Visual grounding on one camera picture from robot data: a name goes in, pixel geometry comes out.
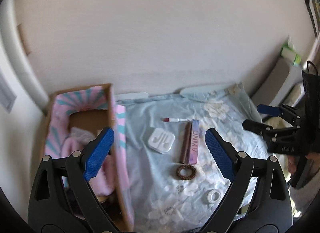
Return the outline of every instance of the tape roll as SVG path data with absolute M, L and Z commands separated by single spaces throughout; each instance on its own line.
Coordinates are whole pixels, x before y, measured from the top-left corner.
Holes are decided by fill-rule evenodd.
M 219 202 L 221 197 L 222 197 L 222 193 L 217 189 L 210 191 L 207 195 L 207 199 L 210 204 L 215 204 Z

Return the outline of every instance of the floral bedsheet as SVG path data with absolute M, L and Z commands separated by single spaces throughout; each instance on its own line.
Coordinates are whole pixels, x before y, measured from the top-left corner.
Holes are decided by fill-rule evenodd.
M 242 128 L 245 119 L 261 121 L 261 117 L 241 84 L 205 94 L 169 94 L 118 104 L 126 106 L 127 168 L 135 232 L 192 231 L 203 226 L 217 208 L 219 201 L 210 204 L 207 195 L 212 189 L 224 194 L 230 182 L 223 178 L 205 145 L 207 129 L 216 128 L 237 151 L 254 158 L 269 156 L 265 142 Z M 175 176 L 186 124 L 163 122 L 166 117 L 200 120 L 197 174 L 193 180 L 182 181 Z M 156 127 L 176 137 L 166 154 L 148 147 L 148 138 Z M 252 179 L 243 205 L 250 202 L 255 184 L 256 179 Z

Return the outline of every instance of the brown hair tie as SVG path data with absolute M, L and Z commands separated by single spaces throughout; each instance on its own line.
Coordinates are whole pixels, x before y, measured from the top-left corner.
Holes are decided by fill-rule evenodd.
M 181 170 L 183 170 L 183 169 L 191 170 L 192 174 L 189 175 L 189 176 L 182 175 L 181 174 Z M 197 169 L 191 164 L 184 164 L 184 165 L 180 165 L 177 168 L 176 173 L 177 173 L 178 178 L 181 179 L 181 180 L 192 180 L 196 176 Z

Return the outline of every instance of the blue gripper pad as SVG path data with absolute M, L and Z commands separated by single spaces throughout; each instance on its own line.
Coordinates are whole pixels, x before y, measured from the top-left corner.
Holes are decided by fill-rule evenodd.
M 86 181 L 96 177 L 98 171 L 113 144 L 114 132 L 111 128 L 104 128 L 98 137 L 87 144 L 82 151 L 83 176 Z
M 269 105 L 258 105 L 257 111 L 261 114 L 271 115 L 271 116 L 279 116 L 281 111 L 278 107 L 273 107 Z
M 218 165 L 222 176 L 226 179 L 229 179 L 230 182 L 233 182 L 235 178 L 233 162 L 210 130 L 207 130 L 205 133 L 205 143 L 216 164 Z

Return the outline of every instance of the pink packaging box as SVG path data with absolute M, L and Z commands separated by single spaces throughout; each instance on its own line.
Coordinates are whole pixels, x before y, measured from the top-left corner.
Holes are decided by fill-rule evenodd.
M 199 120 L 192 120 L 190 148 L 189 148 L 189 161 L 190 164 L 196 164 L 198 160 L 198 147 L 199 147 L 199 134 L 200 125 Z

